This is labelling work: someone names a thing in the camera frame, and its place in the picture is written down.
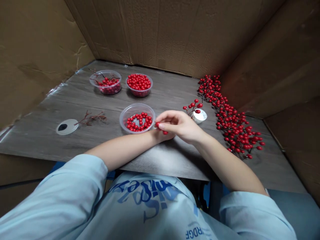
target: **shirt sleeve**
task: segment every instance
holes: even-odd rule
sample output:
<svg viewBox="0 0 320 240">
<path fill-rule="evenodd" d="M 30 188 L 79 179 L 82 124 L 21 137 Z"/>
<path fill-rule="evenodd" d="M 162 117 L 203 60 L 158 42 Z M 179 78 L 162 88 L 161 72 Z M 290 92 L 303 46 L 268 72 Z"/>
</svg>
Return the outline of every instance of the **shirt sleeve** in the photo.
<svg viewBox="0 0 320 240">
<path fill-rule="evenodd" d="M 93 216 L 108 169 L 81 154 L 49 174 L 34 192 L 0 219 L 1 239 L 74 239 Z"/>
<path fill-rule="evenodd" d="M 221 200 L 220 218 L 245 239 L 297 239 L 275 201 L 262 194 L 228 194 Z"/>
</svg>

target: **cardboard panel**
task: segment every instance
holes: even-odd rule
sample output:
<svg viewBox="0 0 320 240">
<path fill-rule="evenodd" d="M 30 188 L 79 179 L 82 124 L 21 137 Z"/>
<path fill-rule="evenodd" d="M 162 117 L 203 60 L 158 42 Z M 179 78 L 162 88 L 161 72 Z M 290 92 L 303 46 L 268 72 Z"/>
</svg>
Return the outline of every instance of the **cardboard panel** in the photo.
<svg viewBox="0 0 320 240">
<path fill-rule="evenodd" d="M 286 1 L 222 76 L 239 111 L 267 117 L 320 95 L 320 3 Z"/>
<path fill-rule="evenodd" d="M 66 0 L 96 58 L 221 74 L 284 2 Z"/>
<path fill-rule="evenodd" d="M 0 154 L 0 186 L 45 178 L 55 161 Z"/>
<path fill-rule="evenodd" d="M 0 2 L 0 128 L 94 59 L 63 0 Z"/>
<path fill-rule="evenodd" d="M 320 205 L 320 97 L 287 108 L 265 122 L 310 194 Z"/>
</svg>

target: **cup of red berries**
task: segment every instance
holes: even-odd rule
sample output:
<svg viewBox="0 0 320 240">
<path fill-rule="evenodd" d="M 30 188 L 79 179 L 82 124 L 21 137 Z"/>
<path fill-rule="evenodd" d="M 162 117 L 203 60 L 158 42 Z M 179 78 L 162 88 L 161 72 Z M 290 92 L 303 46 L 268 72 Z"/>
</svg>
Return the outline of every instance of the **cup of red berries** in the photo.
<svg viewBox="0 0 320 240">
<path fill-rule="evenodd" d="M 143 103 L 135 103 L 125 108 L 120 114 L 120 125 L 128 133 L 138 134 L 150 130 L 156 114 Z"/>
<path fill-rule="evenodd" d="M 112 95 L 121 90 L 121 75 L 116 71 L 102 70 L 95 72 L 90 77 L 90 83 L 99 88 L 100 92 Z"/>
<path fill-rule="evenodd" d="M 152 79 L 144 74 L 134 73 L 127 77 L 126 83 L 132 94 L 136 97 L 145 97 L 153 86 Z"/>
</svg>

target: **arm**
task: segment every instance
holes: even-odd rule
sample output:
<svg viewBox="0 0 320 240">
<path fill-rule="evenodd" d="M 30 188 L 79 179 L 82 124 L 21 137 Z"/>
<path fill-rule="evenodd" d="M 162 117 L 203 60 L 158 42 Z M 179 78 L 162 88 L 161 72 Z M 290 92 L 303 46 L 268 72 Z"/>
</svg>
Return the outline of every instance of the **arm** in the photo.
<svg viewBox="0 0 320 240">
<path fill-rule="evenodd" d="M 156 119 L 157 122 L 164 120 L 170 124 L 161 123 L 159 128 L 173 132 L 185 142 L 193 144 L 230 191 L 253 192 L 267 196 L 253 171 L 216 139 L 205 133 L 187 114 L 166 111 Z"/>
<path fill-rule="evenodd" d="M 245 239 L 296 239 L 277 204 L 252 170 L 180 111 L 163 112 L 159 128 L 193 144 L 232 193 L 221 200 L 221 222 Z"/>
<path fill-rule="evenodd" d="M 163 135 L 161 131 L 154 129 L 142 134 L 114 138 L 90 149 L 86 154 L 101 158 L 108 170 L 112 171 L 130 162 L 149 148 L 173 137 L 174 134 Z"/>
<path fill-rule="evenodd" d="M 268 196 L 253 171 L 205 132 L 194 146 L 230 191 L 260 193 Z"/>
<path fill-rule="evenodd" d="M 3 239 L 76 239 L 93 217 L 114 170 L 164 140 L 151 130 L 102 143 L 49 174 L 34 192 L 0 219 Z"/>
</svg>

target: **wooden table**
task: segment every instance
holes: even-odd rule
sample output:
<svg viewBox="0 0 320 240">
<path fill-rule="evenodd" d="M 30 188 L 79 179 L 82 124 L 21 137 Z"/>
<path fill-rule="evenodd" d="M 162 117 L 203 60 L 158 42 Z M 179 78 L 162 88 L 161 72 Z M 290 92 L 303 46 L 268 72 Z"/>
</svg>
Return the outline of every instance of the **wooden table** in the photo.
<svg viewBox="0 0 320 240">
<path fill-rule="evenodd" d="M 122 77 L 122 90 L 115 95 L 103 95 L 89 83 L 92 74 L 88 68 L 117 71 Z M 134 97 L 125 84 L 129 74 L 142 73 L 154 82 L 151 93 L 144 98 Z M 160 70 L 94 61 L 73 75 L 53 94 L 49 95 L 32 113 L 16 122 L 0 142 L 0 152 L 18 156 L 53 161 L 69 161 L 74 156 L 126 132 L 121 129 L 121 111 L 133 103 L 145 103 L 159 115 L 161 112 L 190 104 L 197 98 L 198 80 Z M 66 119 L 81 120 L 86 111 L 105 112 L 105 122 L 96 121 L 92 126 L 80 125 L 72 134 L 60 136 L 55 129 Z M 208 119 L 202 129 L 225 144 L 216 129 L 217 119 L 210 104 L 203 110 Z M 266 188 L 304 193 L 306 190 L 287 162 L 261 119 L 250 118 L 254 131 L 262 132 L 266 142 L 263 151 L 253 151 L 253 159 L 245 162 L 253 169 Z M 209 165 L 197 150 L 178 137 L 159 144 L 122 167 L 124 170 L 148 172 L 199 180 L 215 177 Z"/>
</svg>

